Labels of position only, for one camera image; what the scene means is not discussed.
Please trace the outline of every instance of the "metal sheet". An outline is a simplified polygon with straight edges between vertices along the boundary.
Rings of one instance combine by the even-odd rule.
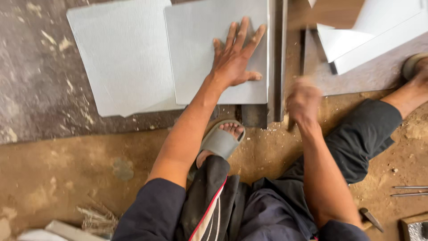
[[[175,103],[163,14],[170,5],[129,0],[67,12],[101,116],[183,108]]]
[[[225,41],[230,23],[239,22],[243,16],[250,17],[248,35],[252,36],[259,25],[268,24],[268,0],[204,0],[165,8],[178,104],[189,104],[210,72],[214,59],[213,39]],[[268,102],[268,33],[263,36],[247,67],[247,70],[262,73],[263,79],[229,87],[220,97],[219,104]]]

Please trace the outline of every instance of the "hand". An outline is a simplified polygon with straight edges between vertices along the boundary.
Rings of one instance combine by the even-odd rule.
[[[245,71],[248,60],[256,49],[266,27],[261,25],[256,31],[255,36],[248,42],[245,48],[242,48],[247,28],[249,24],[248,17],[243,17],[238,36],[235,40],[238,24],[233,22],[230,25],[229,33],[226,39],[224,49],[221,47],[220,40],[214,39],[214,63],[207,81],[214,81],[225,90],[229,86],[242,84],[247,80],[261,80],[262,75],[258,72]]]
[[[310,84],[306,77],[296,81],[293,92],[287,98],[287,110],[290,119],[295,120],[299,128],[303,125],[318,123],[318,107],[321,91]]]

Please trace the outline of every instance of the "dirt floor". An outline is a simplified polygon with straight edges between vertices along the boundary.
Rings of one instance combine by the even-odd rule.
[[[319,116],[324,133],[365,98],[389,92],[324,98]],[[230,174],[240,174],[247,183],[278,177],[301,155],[298,130],[286,129],[286,121],[268,130],[248,129],[248,138],[229,160]],[[78,226],[83,217],[76,207],[90,206],[92,200],[120,216],[147,178],[167,135],[168,130],[155,130],[0,146],[0,240],[9,235],[9,228],[13,237],[52,219]],[[428,197],[389,196],[398,192],[392,186],[428,184],[428,104],[406,119],[392,138],[396,143],[370,161],[365,180],[351,185],[358,207],[368,208],[385,228],[383,234],[368,231],[376,241],[399,240],[398,220],[428,211]],[[133,178],[117,178],[118,163],[129,165]]]

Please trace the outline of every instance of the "dark sleeve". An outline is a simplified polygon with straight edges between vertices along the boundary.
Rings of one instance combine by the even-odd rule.
[[[370,241],[357,226],[336,220],[328,221],[319,232],[319,241]]]
[[[157,178],[146,183],[123,214],[112,241],[169,240],[174,236],[186,190]]]

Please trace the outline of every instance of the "slipper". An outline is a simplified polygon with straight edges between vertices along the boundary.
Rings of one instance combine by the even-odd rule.
[[[410,57],[403,66],[403,76],[406,78],[406,80],[411,80],[416,75],[415,73],[415,66],[416,63],[419,62],[419,60],[428,57],[428,52],[426,53],[420,53],[416,54],[412,57]]]
[[[202,150],[207,150],[217,156],[224,158],[225,160],[230,157],[238,145],[243,141],[245,136],[245,128],[244,131],[239,135],[238,139],[235,139],[229,132],[219,129],[220,125],[224,125],[226,123],[233,123],[237,124],[238,126],[242,126],[242,124],[237,120],[223,120],[217,123],[213,128],[211,128],[211,130],[202,140],[198,155]],[[189,174],[187,175],[187,178],[190,181],[193,181],[197,170],[198,168],[196,166],[195,160],[190,168]]]

